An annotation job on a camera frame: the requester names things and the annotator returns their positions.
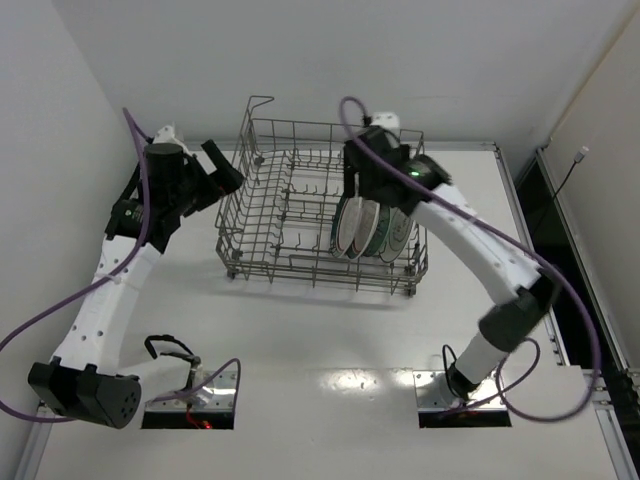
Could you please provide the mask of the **teal red rimmed plate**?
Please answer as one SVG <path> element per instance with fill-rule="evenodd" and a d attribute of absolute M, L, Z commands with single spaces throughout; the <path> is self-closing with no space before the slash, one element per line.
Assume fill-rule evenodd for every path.
<path fill-rule="evenodd" d="M 363 201 L 359 228 L 351 247 L 347 250 L 347 257 L 349 259 L 357 259 L 364 256 L 364 251 L 373 237 L 378 223 L 380 206 L 381 205 L 375 201 Z"/>
<path fill-rule="evenodd" d="M 329 252 L 336 258 L 344 256 L 351 247 L 359 228 L 363 199 L 342 196 L 332 221 Z"/>

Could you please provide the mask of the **blue floral green plate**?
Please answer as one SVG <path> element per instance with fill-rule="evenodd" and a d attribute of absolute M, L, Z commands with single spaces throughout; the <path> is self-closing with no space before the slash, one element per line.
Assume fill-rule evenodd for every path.
<path fill-rule="evenodd" d="M 373 257 L 377 255 L 385 242 L 390 223 L 390 208 L 386 205 L 380 206 L 378 223 L 374 231 L 374 235 L 371 238 L 366 250 L 364 251 L 365 257 Z"/>

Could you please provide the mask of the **white plate with dark outline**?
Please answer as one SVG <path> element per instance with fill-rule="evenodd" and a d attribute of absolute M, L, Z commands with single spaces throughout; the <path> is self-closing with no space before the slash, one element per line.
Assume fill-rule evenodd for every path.
<path fill-rule="evenodd" d="M 413 220 L 402 210 L 391 209 L 388 234 L 379 251 L 379 258 L 382 262 L 393 263 L 402 254 L 409 241 L 413 224 Z"/>

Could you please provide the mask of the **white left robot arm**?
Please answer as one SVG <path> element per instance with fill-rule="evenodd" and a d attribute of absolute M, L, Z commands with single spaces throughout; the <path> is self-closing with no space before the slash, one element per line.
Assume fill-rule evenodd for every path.
<path fill-rule="evenodd" d="M 144 148 L 140 172 L 115 202 L 105 229 L 101 257 L 89 293 L 68 334 L 47 363 L 31 367 L 28 383 L 57 419 L 126 427 L 149 402 L 197 400 L 204 378 L 201 360 L 189 348 L 158 352 L 122 368 L 123 338 L 142 287 L 165 252 L 182 218 L 237 191 L 243 175 L 211 140 L 202 145 L 215 169 L 175 143 Z"/>

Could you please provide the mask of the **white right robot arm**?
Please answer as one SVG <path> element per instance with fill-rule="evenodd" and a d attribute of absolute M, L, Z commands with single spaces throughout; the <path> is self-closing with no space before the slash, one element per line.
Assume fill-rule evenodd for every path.
<path fill-rule="evenodd" d="M 540 264 L 482 229 L 451 176 L 433 158 L 393 145 L 369 126 L 343 146 L 345 189 L 399 209 L 433 233 L 476 276 L 493 301 L 460 356 L 428 386 L 431 407 L 451 408 L 505 360 L 550 309 L 559 287 Z"/>

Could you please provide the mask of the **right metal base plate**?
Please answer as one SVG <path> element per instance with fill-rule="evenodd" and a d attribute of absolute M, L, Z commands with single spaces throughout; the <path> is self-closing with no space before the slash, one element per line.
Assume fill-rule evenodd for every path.
<path fill-rule="evenodd" d="M 456 397 L 450 391 L 443 370 L 416 370 L 413 372 L 413 379 L 419 413 L 439 414 L 460 407 L 480 413 L 506 411 L 498 396 L 493 375 L 484 379 L 469 393 L 467 401 Z"/>

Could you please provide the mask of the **metal base plate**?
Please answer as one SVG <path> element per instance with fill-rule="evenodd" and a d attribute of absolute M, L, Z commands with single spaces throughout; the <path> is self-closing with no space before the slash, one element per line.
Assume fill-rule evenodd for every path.
<path fill-rule="evenodd" d="M 230 413 L 235 404 L 237 378 L 237 368 L 232 367 L 218 374 L 190 397 L 148 403 L 145 412 L 184 412 L 191 405 L 196 413 Z"/>
<path fill-rule="evenodd" d="M 480 413 L 506 411 L 498 396 L 493 375 L 484 379 L 469 393 L 467 401 L 456 397 L 450 391 L 443 370 L 416 370 L 413 372 L 413 379 L 419 413 L 439 414 L 460 407 Z"/>

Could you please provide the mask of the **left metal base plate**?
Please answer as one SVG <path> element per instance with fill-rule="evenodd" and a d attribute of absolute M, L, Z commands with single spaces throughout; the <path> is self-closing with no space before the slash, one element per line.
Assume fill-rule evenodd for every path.
<path fill-rule="evenodd" d="M 237 378 L 237 368 L 232 367 L 218 374 L 190 397 L 148 403 L 145 412 L 184 412 L 191 405 L 196 413 L 230 413 L 235 404 Z"/>

